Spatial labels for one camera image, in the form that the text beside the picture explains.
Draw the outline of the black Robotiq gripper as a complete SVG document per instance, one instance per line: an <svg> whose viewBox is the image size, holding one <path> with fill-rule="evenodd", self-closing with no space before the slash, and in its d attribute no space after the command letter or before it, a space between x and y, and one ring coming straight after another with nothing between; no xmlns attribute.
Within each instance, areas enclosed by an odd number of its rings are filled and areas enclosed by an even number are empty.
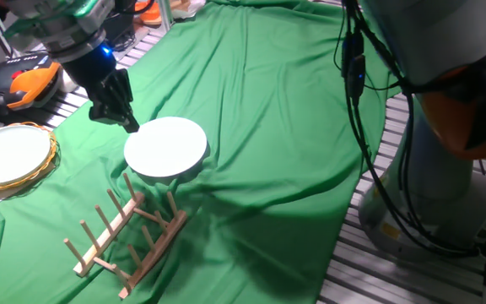
<svg viewBox="0 0 486 304"><path fill-rule="evenodd" d="M62 67L93 102L90 120L117 124L127 133L138 131L139 124L130 105L133 97L128 72L116 69L116 59L105 42L77 59L64 62Z"/></svg>

